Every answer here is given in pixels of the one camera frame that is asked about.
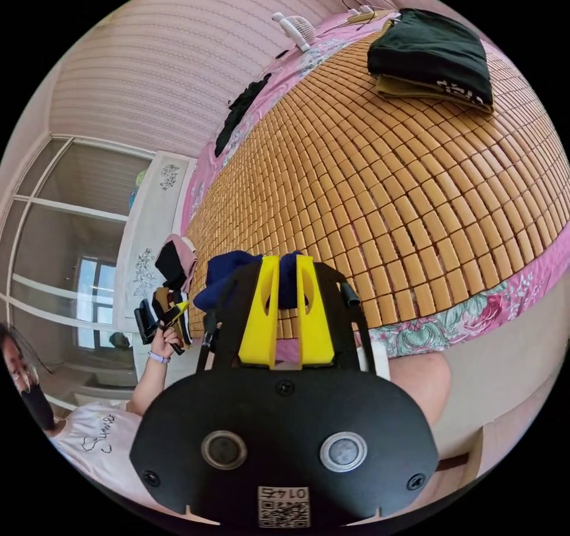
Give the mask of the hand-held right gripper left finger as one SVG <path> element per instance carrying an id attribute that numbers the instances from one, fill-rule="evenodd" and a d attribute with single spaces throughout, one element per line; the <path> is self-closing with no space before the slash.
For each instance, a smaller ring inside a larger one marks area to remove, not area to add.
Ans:
<path id="1" fill-rule="evenodd" d="M 242 365 L 273 369 L 276 359 L 278 322 L 278 256 L 266 256 L 259 271 L 251 306 L 238 351 Z"/>

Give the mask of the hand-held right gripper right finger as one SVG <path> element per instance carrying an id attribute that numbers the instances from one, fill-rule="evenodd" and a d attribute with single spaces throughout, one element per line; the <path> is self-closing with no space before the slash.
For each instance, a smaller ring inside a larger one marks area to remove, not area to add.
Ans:
<path id="1" fill-rule="evenodd" d="M 297 330 L 299 360 L 305 366 L 329 366 L 334 348 L 315 263 L 310 256 L 296 257 Z"/>

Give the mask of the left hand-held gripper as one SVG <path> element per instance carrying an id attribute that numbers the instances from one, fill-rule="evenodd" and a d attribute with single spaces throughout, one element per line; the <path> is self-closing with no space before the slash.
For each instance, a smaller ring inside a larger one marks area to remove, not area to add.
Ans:
<path id="1" fill-rule="evenodd" d="M 188 306 L 189 306 L 188 301 L 182 301 L 175 304 L 172 308 L 170 308 L 168 311 L 164 313 L 164 315 L 159 319 L 157 323 L 156 330 L 158 328 L 165 329 L 166 327 L 172 327 L 176 331 L 181 341 L 181 348 L 177 349 L 175 353 L 178 356 L 181 356 L 185 352 L 186 344 L 183 340 L 183 332 L 181 330 L 182 328 L 181 319 L 183 318 L 185 312 L 188 310 Z"/>

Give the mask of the person's left hand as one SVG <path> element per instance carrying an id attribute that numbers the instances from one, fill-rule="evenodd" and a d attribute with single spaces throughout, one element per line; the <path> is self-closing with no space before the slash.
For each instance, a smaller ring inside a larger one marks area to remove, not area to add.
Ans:
<path id="1" fill-rule="evenodd" d="M 181 341 L 172 327 L 158 328 L 151 343 L 151 352 L 160 358 L 163 363 L 181 348 Z"/>

